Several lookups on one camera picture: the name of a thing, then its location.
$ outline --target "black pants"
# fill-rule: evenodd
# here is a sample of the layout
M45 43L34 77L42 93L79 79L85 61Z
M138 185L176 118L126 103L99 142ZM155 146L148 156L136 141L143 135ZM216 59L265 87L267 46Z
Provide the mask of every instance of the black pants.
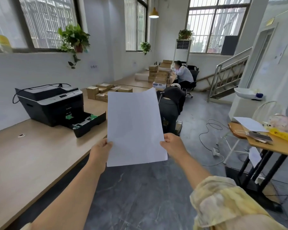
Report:
M159 102L159 109L161 115L161 122L163 119L168 121L167 127L163 124L163 133L173 133L176 134L176 121L179 116L178 106L170 99L161 98Z
M189 88L190 87L190 82L189 81L182 81L180 83L178 83L181 86L181 89L185 88Z

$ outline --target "standing air conditioner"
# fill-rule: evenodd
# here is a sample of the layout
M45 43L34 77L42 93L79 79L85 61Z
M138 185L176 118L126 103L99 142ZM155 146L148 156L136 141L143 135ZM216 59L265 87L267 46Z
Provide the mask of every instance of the standing air conditioner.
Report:
M176 40L174 61L180 60L183 64L187 66L191 43L192 43L191 39L177 39Z

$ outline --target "black jacket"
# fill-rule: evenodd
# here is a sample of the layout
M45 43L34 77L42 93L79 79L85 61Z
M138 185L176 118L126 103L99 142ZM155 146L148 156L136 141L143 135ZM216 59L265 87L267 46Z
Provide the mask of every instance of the black jacket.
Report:
M183 109L186 93L178 87L170 86L165 88L163 91L157 91L158 101L160 99L161 92L164 92L162 93L162 97L167 97L171 99L174 103L176 103L178 107L178 112L180 114Z

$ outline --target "hand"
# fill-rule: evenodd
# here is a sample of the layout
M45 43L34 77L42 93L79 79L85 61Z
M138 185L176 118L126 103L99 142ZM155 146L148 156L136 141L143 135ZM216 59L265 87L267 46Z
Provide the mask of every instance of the hand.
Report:
M172 133L164 134L165 141L160 141L160 145L165 148L169 156L176 162L180 162L182 158L189 155L181 138Z
M90 152L88 159L89 165L97 170L98 173L102 174L106 168L106 163L109 157L110 149L112 148L113 142L108 142L108 139L102 139L96 143Z

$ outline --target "potted plant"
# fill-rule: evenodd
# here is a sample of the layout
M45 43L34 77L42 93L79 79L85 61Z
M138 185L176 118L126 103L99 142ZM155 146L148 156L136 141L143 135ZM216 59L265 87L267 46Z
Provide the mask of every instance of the potted plant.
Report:
M190 39L192 37L193 32L190 30L180 30L178 39Z
M143 53L144 53L145 55L147 54L147 52L151 51L151 50L150 50L151 45L150 45L150 43L148 43L148 42L142 42L142 43L141 43L141 48L142 48Z
M86 51L86 48L90 46L88 42L90 35L85 33L79 24L77 24L77 26L68 25L65 27L65 31L59 28L58 33L62 38L60 50L73 54L74 63L69 61L68 64L71 69L75 69L77 62L80 61L80 59L77 58L77 53Z

